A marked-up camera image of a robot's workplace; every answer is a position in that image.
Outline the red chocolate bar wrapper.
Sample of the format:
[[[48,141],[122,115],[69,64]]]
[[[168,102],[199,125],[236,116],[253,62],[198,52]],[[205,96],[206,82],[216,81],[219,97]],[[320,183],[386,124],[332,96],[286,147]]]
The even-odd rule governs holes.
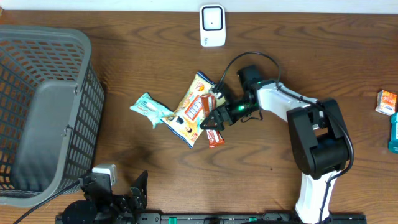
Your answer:
[[[215,109],[215,106],[216,106],[215,96],[208,93],[208,94],[202,95],[200,98],[201,98],[201,102],[203,105],[203,112],[204,112],[204,115],[206,118],[210,114],[210,112],[213,109]],[[224,139],[219,131],[207,129],[206,134],[208,136],[210,148],[214,148],[216,146],[220,146],[220,145],[224,144]]]

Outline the light green tissue pack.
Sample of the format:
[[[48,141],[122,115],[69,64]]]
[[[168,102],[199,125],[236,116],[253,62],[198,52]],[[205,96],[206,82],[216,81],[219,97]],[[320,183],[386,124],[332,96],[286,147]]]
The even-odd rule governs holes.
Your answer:
[[[163,123],[162,118],[173,114],[166,106],[152,99],[148,93],[141,95],[129,109],[146,116],[152,123],[153,129],[155,129],[158,124]]]

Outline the small orange snack box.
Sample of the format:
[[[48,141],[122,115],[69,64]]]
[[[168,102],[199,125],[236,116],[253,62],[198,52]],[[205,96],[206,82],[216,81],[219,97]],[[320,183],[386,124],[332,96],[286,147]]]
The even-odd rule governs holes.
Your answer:
[[[375,110],[388,116],[396,112],[397,95],[386,90],[381,90],[377,94],[377,105]]]

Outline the teal mouthwash bottle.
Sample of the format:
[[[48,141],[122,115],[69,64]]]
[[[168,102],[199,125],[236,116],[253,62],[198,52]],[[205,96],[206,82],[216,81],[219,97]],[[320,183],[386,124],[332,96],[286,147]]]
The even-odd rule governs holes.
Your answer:
[[[391,138],[388,144],[388,149],[393,152],[394,154],[397,154],[398,152],[398,144],[397,144],[397,132],[398,132],[398,128],[397,128],[397,113],[393,114],[391,116]]]

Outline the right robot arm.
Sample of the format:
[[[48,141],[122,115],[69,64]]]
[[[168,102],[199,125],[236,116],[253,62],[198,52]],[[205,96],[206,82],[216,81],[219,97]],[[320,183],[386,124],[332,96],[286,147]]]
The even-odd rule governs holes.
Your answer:
[[[337,178],[353,166],[354,149],[338,103],[333,98],[308,98],[277,80],[266,80],[255,65],[237,72],[244,95],[213,109],[201,123],[207,130],[245,122],[255,111],[268,111],[289,127],[292,153],[302,172],[295,212],[302,223],[325,223]]]

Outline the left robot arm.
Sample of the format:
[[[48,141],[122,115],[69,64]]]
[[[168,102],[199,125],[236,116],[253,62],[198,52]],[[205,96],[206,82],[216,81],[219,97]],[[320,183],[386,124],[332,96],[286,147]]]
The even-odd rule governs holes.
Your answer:
[[[79,178],[84,199],[71,203],[55,218],[56,223],[136,224],[147,206],[148,172],[145,170],[130,187],[129,195],[115,195],[109,174],[90,173]]]

